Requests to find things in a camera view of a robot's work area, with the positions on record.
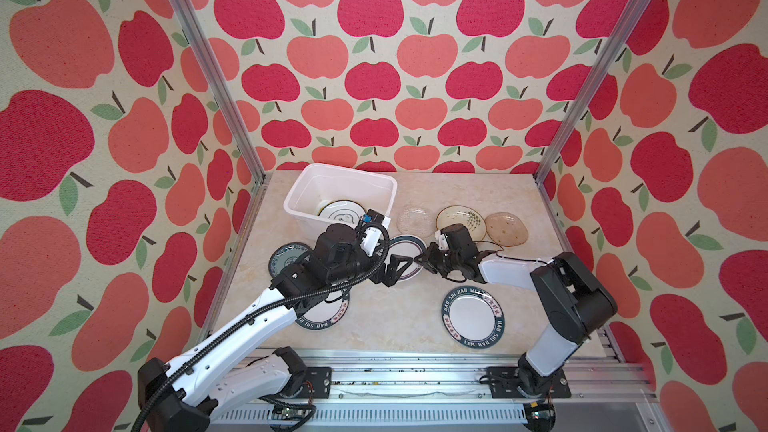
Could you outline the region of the white plate dark green rim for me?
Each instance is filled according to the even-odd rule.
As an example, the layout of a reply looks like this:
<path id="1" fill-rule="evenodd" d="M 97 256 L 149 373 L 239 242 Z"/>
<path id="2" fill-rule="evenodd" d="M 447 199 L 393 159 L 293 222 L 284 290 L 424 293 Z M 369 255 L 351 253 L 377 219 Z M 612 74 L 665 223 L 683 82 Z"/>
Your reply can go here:
<path id="1" fill-rule="evenodd" d="M 387 261 L 390 261 L 391 255 L 399 255 L 407 258 L 415 258 L 426 251 L 426 245 L 424 241 L 413 235 L 400 235 L 390 240 L 390 249 Z M 406 281 L 414 278 L 422 270 L 422 267 L 415 262 L 412 262 L 402 273 L 399 282 Z"/>

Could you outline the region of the white plate with cloud emblem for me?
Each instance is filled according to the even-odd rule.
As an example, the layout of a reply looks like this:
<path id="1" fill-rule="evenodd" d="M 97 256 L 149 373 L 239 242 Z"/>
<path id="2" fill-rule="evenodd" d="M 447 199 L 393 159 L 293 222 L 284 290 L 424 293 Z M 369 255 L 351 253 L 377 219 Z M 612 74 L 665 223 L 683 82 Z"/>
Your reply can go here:
<path id="1" fill-rule="evenodd" d="M 355 226 L 365 215 L 365 209 L 352 200 L 335 200 L 321 207 L 317 216 L 334 222 L 343 222 Z"/>

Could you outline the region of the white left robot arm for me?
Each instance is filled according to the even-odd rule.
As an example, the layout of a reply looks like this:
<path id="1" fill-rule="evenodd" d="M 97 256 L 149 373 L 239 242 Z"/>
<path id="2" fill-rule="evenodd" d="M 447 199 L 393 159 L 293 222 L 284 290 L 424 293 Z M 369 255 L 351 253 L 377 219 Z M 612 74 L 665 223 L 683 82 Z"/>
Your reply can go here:
<path id="1" fill-rule="evenodd" d="M 219 416 L 253 399 L 294 393 L 305 380 L 306 366 L 292 348 L 278 348 L 247 367 L 241 362 L 329 295 L 366 280 L 393 285 L 395 271 L 385 265 L 389 223 L 375 212 L 356 227 L 332 223 L 314 248 L 285 266 L 222 329 L 167 362 L 151 359 L 142 365 L 133 430 L 205 431 Z"/>

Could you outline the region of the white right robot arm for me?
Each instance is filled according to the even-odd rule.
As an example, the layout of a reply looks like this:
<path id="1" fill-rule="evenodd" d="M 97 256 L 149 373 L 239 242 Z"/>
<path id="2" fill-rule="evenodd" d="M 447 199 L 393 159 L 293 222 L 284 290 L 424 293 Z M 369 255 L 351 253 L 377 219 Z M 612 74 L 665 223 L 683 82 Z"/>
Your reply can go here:
<path id="1" fill-rule="evenodd" d="M 458 271 L 479 284 L 536 291 L 549 325 L 517 363 L 516 388 L 527 398 L 547 394 L 566 361 L 618 313 L 614 297 L 573 252 L 521 259 L 481 251 L 465 226 L 453 224 L 438 231 L 415 262 L 444 279 Z"/>

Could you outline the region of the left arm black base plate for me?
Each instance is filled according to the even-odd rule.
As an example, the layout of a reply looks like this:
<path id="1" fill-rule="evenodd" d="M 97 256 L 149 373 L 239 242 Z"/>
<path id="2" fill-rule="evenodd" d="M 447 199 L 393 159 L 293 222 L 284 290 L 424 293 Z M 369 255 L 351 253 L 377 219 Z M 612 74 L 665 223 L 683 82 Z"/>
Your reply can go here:
<path id="1" fill-rule="evenodd" d="M 331 367 L 309 367 L 304 382 L 293 394 L 284 394 L 289 399 L 328 399 L 332 384 Z"/>

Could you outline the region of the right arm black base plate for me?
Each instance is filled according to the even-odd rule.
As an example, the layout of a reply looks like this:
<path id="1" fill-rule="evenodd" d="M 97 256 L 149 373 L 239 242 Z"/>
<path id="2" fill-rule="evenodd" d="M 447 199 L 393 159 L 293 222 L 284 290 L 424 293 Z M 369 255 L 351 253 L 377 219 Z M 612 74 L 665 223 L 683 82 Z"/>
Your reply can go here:
<path id="1" fill-rule="evenodd" d="M 549 377 L 540 377 L 535 371 L 527 369 L 519 372 L 517 367 L 488 367 L 478 382 L 490 388 L 494 399 L 544 400 L 572 397 L 562 369 Z"/>

